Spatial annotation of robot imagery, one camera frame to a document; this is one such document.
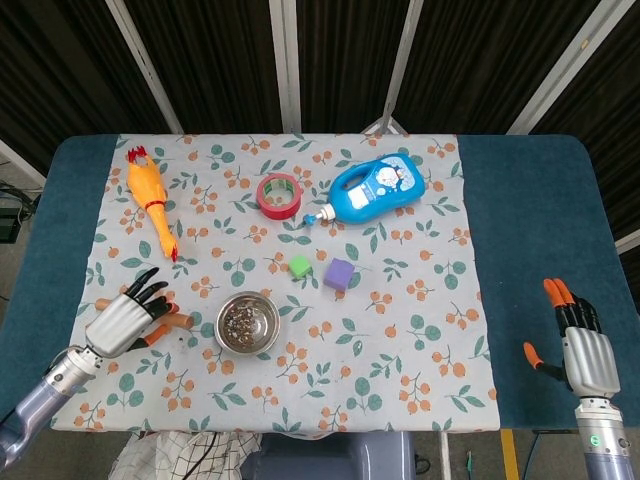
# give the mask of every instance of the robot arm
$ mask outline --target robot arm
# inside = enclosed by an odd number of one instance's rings
[[[562,280],[546,279],[544,288],[562,336],[563,368],[545,364],[530,343],[524,344],[525,356],[534,369],[566,382],[580,397],[575,414],[589,478],[633,480],[622,414],[610,403],[620,391],[618,370],[598,314],[588,301],[572,294]]]
[[[157,272],[158,268],[147,271],[116,297],[87,326],[87,345],[69,347],[13,413],[0,423],[0,471],[20,460],[38,432],[82,385],[95,377],[103,359],[147,345],[139,335],[151,322],[171,310],[164,296],[148,301],[166,287],[167,282],[157,282],[142,290]]]

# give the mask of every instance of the stainless steel bowl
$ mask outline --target stainless steel bowl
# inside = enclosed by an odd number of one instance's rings
[[[234,307],[248,308],[252,313],[253,344],[250,346],[237,346],[225,334],[225,319]],[[240,355],[257,355],[267,351],[278,338],[278,333],[280,333],[278,309],[271,300],[258,292],[240,292],[230,296],[225,300],[216,318],[216,340],[225,350]]]

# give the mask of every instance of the rubber chicken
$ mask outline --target rubber chicken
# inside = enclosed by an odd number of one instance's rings
[[[146,165],[138,165],[136,158],[143,157]],[[171,257],[174,262],[178,258],[178,242],[169,231],[167,217],[164,214],[164,205],[167,201],[167,192],[162,183],[162,176],[153,159],[147,154],[144,147],[140,146],[129,150],[129,176],[127,185],[133,193],[133,198],[140,207],[147,211],[153,225],[160,237],[160,245],[165,257]]]

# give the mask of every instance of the red tape roll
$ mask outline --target red tape roll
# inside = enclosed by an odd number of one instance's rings
[[[291,202],[286,205],[275,206],[267,203],[267,195],[273,190],[281,189],[291,192]],[[293,217],[300,210],[302,189],[295,178],[285,173],[273,173],[264,178],[258,185],[256,199],[260,210],[267,217],[274,220],[285,220]]]

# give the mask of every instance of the checkered cloth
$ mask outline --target checkered cloth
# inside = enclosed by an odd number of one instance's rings
[[[260,450],[260,434],[160,432],[134,434],[114,462],[109,480],[241,480],[240,466]]]

